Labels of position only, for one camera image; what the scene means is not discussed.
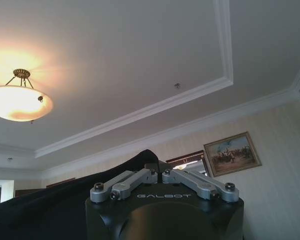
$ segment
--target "white ceiling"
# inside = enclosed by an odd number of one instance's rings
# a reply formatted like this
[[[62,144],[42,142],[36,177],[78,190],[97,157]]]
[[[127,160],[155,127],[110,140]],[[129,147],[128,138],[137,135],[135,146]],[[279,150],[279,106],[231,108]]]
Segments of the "white ceiling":
[[[290,87],[300,1],[0,1],[0,85],[14,68],[55,108],[0,118],[0,168],[44,170]]]

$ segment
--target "framed painting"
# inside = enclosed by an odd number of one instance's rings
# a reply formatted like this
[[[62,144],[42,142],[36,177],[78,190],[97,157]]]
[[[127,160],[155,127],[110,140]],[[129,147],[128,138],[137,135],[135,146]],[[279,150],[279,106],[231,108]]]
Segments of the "framed painting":
[[[261,166],[248,132],[204,145],[213,177]]]

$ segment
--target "wall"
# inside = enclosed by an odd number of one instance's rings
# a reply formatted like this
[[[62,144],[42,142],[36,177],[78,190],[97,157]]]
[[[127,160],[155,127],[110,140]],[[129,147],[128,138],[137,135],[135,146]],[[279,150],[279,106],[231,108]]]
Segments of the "wall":
[[[1,185],[1,200],[0,203],[8,201],[14,197],[15,181],[7,180]]]
[[[4,181],[5,183],[7,180],[14,182],[13,196],[15,194],[15,190],[39,189],[42,184],[39,172],[0,168],[0,181]]]
[[[198,151],[203,144],[249,131],[262,166],[217,177],[233,182],[245,202],[247,240],[300,240],[300,101],[288,103],[149,148],[168,160]],[[137,153],[109,159],[58,177],[43,185],[101,172]]]

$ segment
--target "light fixture chain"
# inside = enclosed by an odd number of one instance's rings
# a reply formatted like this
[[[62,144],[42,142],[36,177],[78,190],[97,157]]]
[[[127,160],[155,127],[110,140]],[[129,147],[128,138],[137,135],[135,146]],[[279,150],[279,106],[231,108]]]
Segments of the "light fixture chain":
[[[28,80],[28,82],[30,83],[30,86],[32,87],[32,89],[34,89],[34,87],[32,86],[32,84],[31,84],[29,78],[27,78],[27,80]]]
[[[6,83],[6,86],[7,86],[13,79],[15,79],[15,77],[16,77],[16,76],[14,76],[13,78],[11,78],[11,80],[8,81],[8,82]]]

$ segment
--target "logo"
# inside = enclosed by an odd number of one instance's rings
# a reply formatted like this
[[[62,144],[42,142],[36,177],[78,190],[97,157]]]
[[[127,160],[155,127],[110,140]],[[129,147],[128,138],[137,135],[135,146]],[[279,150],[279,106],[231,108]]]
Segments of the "logo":
[[[136,197],[139,199],[147,199],[147,198],[154,198],[154,199],[180,199],[186,198],[188,199],[191,194],[164,194],[164,195],[157,195],[157,194],[138,194]]]

